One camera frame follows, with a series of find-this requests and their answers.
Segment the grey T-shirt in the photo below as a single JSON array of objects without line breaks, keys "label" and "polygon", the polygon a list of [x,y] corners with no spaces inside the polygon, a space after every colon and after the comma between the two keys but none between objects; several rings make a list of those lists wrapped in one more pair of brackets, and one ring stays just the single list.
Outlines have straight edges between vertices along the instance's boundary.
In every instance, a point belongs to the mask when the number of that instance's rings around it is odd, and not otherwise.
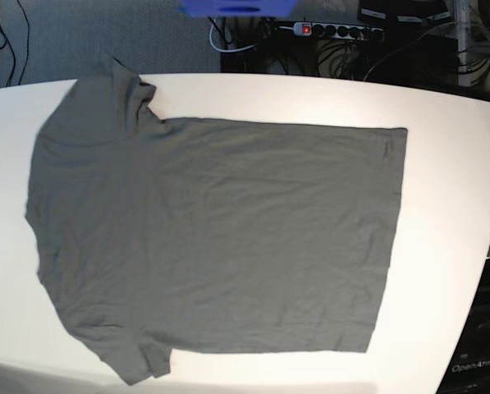
[{"label": "grey T-shirt", "polygon": [[408,132],[181,117],[104,56],[34,144],[25,217],[63,327],[127,384],[173,350],[364,353]]}]

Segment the white power strip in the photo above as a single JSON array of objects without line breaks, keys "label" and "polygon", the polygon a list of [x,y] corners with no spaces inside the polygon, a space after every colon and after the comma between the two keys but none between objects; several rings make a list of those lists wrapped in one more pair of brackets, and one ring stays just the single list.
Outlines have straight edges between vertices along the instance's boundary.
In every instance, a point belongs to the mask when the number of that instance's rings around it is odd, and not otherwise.
[{"label": "white power strip", "polygon": [[320,39],[383,42],[383,29],[362,25],[338,25],[318,22],[295,22],[289,28],[296,36]]}]

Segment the blue plastic bin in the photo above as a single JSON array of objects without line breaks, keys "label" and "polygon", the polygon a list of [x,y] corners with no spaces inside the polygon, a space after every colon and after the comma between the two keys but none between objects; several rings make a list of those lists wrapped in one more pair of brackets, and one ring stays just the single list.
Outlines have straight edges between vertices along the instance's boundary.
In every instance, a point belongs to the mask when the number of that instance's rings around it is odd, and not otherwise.
[{"label": "blue plastic bin", "polygon": [[189,16],[288,16],[297,0],[183,0]]}]

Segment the black OpenArm base box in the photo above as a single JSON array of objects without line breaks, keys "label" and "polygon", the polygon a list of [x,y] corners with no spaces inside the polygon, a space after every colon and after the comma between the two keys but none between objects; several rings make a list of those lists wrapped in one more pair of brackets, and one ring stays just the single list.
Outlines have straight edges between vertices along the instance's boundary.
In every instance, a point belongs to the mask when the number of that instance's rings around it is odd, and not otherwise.
[{"label": "black OpenArm base box", "polygon": [[490,393],[490,259],[438,393]]}]

